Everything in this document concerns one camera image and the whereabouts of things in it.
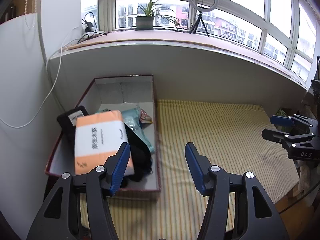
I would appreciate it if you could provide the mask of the black knitted cloth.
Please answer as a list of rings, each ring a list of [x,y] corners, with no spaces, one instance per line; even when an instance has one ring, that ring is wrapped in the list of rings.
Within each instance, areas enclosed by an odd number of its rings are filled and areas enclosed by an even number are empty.
[[[129,175],[128,178],[131,181],[139,182],[152,172],[151,152],[145,142],[127,124],[125,124],[125,131],[134,168],[134,174]]]

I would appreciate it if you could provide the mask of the orange white tissue pack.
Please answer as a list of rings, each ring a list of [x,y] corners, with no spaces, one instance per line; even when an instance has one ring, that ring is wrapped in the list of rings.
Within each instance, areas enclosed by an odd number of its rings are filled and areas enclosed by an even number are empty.
[[[86,174],[116,155],[129,142],[120,111],[82,116],[76,120],[74,143],[75,174]]]

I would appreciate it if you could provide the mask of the black knit hat with label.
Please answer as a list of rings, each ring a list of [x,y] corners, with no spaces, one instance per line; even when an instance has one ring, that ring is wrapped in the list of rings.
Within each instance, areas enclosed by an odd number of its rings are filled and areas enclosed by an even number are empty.
[[[63,114],[60,114],[56,118],[72,150],[74,150],[74,145],[75,145],[75,130],[76,130],[77,118],[87,116],[87,115],[89,115],[89,113],[87,112],[85,107],[78,106]]]

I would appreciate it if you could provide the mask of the striped yellow mat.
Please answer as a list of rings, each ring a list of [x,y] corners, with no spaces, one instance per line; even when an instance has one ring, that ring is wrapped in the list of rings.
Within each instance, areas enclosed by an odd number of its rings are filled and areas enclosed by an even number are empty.
[[[103,233],[93,230],[89,196],[80,200],[86,239],[288,239],[275,204],[298,182],[281,144],[263,139],[273,130],[263,107],[180,100],[157,101],[161,192],[156,201],[101,201]],[[211,163],[213,191],[197,191],[185,159],[193,142]]]

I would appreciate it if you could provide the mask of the red white storage box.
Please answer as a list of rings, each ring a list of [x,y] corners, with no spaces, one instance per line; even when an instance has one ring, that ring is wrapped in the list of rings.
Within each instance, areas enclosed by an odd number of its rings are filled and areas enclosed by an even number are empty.
[[[59,177],[69,172],[80,179],[125,142],[130,158],[120,182],[126,186],[116,197],[157,200],[161,180],[151,75],[94,79],[76,107],[60,119],[71,133],[60,134],[46,174]]]

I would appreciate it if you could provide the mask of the potted green plant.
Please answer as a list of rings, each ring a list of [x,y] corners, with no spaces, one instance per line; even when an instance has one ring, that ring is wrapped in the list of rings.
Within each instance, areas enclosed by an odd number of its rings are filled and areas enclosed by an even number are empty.
[[[176,5],[162,0],[119,1],[118,27],[136,27],[137,30],[152,30],[154,27],[180,27]]]

